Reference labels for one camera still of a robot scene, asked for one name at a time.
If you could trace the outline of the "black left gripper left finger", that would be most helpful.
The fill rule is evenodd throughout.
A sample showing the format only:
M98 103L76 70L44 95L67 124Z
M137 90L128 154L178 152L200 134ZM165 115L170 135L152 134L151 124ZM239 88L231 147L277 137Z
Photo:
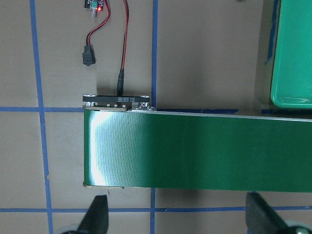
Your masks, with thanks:
M107 195L97 195L82 219L79 234L106 234L109 227Z

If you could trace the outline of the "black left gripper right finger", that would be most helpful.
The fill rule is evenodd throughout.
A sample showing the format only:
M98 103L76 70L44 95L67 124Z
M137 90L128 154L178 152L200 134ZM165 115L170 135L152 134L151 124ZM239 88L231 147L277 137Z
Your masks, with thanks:
M258 193L247 193L245 221L252 234L287 234L288 225Z

